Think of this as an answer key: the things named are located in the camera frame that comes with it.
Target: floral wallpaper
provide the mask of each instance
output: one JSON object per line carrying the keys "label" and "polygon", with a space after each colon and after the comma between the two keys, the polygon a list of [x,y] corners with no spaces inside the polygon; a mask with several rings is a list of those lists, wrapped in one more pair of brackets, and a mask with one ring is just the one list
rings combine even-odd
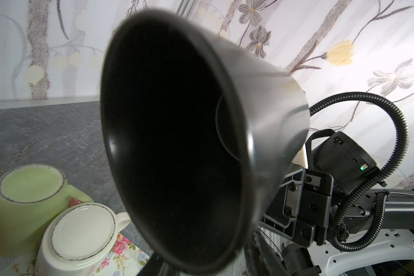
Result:
{"label": "floral wallpaper", "polygon": [[[0,101],[97,96],[120,22],[145,8],[175,12],[180,2],[0,0]],[[395,102],[410,145],[387,183],[414,185],[414,0],[198,0],[189,18],[292,74],[310,105],[348,91]],[[311,118],[311,131],[327,128],[343,130],[378,166],[392,153],[392,122],[373,105],[339,103]]]}
{"label": "floral wallpaper", "polygon": [[0,101],[99,95],[114,29],[179,0],[0,0]]}
{"label": "floral wallpaper", "polygon": [[[394,102],[410,145],[386,182],[414,186],[414,0],[201,0],[191,20],[285,69],[310,105],[349,91]],[[392,153],[392,121],[374,105],[338,103],[311,118],[310,133],[328,128],[344,131],[379,167]]]}

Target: black strap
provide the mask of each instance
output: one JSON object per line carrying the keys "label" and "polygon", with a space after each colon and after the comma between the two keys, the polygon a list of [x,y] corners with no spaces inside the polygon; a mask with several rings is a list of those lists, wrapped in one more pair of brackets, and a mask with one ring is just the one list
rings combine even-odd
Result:
{"label": "black strap", "polygon": [[313,133],[308,138],[308,140],[305,142],[305,151],[307,153],[308,169],[309,170],[314,170],[313,156],[311,155],[311,141],[313,141],[314,139],[317,139],[317,138],[330,137],[334,133],[336,133],[336,132],[332,129],[318,130],[315,133]]}

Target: black cup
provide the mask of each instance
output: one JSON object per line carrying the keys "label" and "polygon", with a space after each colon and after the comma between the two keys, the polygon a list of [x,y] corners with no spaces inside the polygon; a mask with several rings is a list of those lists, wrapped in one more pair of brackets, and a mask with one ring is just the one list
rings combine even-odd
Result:
{"label": "black cup", "polygon": [[133,223],[157,254],[194,274],[236,257],[309,127],[305,94],[286,72],[156,10],[116,31],[101,116]]}

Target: floral tablecloth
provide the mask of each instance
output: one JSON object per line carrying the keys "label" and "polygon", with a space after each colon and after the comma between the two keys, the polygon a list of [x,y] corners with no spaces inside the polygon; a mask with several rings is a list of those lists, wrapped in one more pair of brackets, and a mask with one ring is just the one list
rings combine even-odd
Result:
{"label": "floral tablecloth", "polygon": [[[0,276],[33,276],[37,252],[14,257],[0,257]],[[136,275],[149,261],[149,256],[118,234],[115,245],[92,276]]]}

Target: mounting plate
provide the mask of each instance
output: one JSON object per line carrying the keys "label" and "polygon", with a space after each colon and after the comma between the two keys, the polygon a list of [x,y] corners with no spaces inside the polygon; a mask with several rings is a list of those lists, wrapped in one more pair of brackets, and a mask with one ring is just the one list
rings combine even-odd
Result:
{"label": "mounting plate", "polygon": [[[356,241],[365,233],[366,231],[351,234],[347,242]],[[313,242],[308,252],[314,265],[320,267],[320,276],[334,276],[382,262],[414,260],[414,234],[403,229],[381,229],[376,240],[360,251],[341,252],[327,241],[322,246]]]}

